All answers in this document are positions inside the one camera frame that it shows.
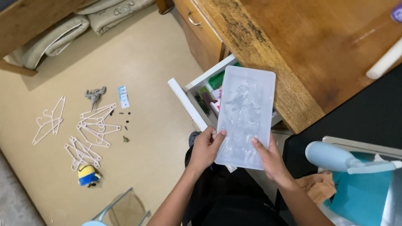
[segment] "green item in drawer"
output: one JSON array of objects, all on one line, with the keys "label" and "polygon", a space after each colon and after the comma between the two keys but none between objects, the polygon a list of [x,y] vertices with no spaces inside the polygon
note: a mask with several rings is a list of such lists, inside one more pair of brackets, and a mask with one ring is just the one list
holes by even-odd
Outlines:
[{"label": "green item in drawer", "polygon": [[[236,67],[241,67],[240,64],[237,62],[233,66]],[[218,73],[217,75],[214,75],[208,80],[209,85],[212,87],[212,89],[217,89],[222,86],[222,83],[224,81],[224,75],[225,71],[222,71],[221,73]]]}]

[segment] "clear plastic container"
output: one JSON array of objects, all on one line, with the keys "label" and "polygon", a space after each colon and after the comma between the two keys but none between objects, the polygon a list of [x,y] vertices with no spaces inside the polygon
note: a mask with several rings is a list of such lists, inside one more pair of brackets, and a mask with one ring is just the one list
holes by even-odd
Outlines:
[{"label": "clear plastic container", "polygon": [[217,130],[225,129],[227,134],[216,164],[263,170],[251,138],[268,147],[275,77],[274,72],[226,67]]}]

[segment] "person's left hand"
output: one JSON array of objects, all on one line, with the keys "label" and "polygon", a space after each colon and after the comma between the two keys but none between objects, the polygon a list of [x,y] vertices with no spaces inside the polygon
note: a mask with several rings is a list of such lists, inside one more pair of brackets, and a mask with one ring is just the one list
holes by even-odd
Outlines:
[{"label": "person's left hand", "polygon": [[208,126],[204,132],[195,138],[193,152],[187,167],[202,173],[215,161],[216,154],[225,139],[225,135],[226,130],[223,129],[217,134],[215,128]]}]

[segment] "drawer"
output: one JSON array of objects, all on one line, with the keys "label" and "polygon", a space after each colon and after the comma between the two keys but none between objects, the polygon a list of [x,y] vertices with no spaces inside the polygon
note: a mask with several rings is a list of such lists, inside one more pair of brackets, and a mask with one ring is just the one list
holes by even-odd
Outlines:
[{"label": "drawer", "polygon": [[208,51],[218,52],[218,54],[222,52],[223,55],[224,47],[222,45],[222,40],[198,10],[197,6],[191,0],[176,0],[175,4],[180,15],[193,30],[195,35],[205,45]]},{"label": "drawer", "polygon": [[[204,74],[196,78],[194,81],[187,84],[184,88],[182,88],[174,78],[168,81],[169,86],[172,88],[177,98],[190,114],[192,122],[194,122],[201,131],[204,131],[209,125],[216,128],[218,124],[218,118],[213,113],[207,116],[198,104],[198,102],[195,100],[194,96],[201,88],[203,88],[208,83],[208,80],[212,76],[224,71],[226,66],[234,65],[235,63],[237,63],[237,60],[232,54],[213,66]],[[273,112],[271,126],[274,126],[281,120],[282,117],[276,112]]]}]

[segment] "drawer ring handle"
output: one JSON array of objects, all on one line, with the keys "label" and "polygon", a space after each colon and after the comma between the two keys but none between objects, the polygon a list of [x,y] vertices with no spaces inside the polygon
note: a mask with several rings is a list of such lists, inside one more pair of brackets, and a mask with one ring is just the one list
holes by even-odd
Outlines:
[{"label": "drawer ring handle", "polygon": [[200,133],[201,133],[202,131],[201,131],[201,130],[199,130],[199,129],[196,129],[196,128],[195,128],[195,126],[194,126],[194,124],[193,124],[193,122],[194,122],[194,119],[193,119],[193,118],[191,118],[191,125],[192,125],[192,127],[194,128],[194,130],[195,130],[195,131],[197,131],[197,132],[200,132]]},{"label": "drawer ring handle", "polygon": [[187,17],[188,17],[190,23],[192,23],[192,24],[195,25],[195,26],[200,26],[200,28],[202,28],[201,22],[199,22],[199,23],[194,23],[194,21],[190,18],[191,10],[190,10],[189,8],[188,8],[187,10],[189,11],[189,14],[187,15]]}]

